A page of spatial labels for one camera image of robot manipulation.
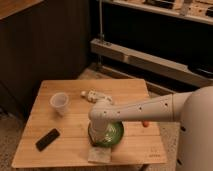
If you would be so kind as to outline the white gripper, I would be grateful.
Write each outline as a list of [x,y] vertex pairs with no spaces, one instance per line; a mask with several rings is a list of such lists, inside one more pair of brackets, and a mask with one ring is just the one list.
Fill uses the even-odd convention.
[[105,140],[106,132],[98,132],[94,129],[90,129],[89,136],[93,143],[98,143],[98,142],[102,142]]

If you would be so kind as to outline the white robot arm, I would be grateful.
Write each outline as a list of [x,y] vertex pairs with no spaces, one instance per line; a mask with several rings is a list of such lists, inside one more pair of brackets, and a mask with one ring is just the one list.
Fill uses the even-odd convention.
[[121,105],[98,99],[88,114],[89,137],[95,146],[111,147],[122,139],[123,121],[179,121],[188,97],[189,93],[177,93]]

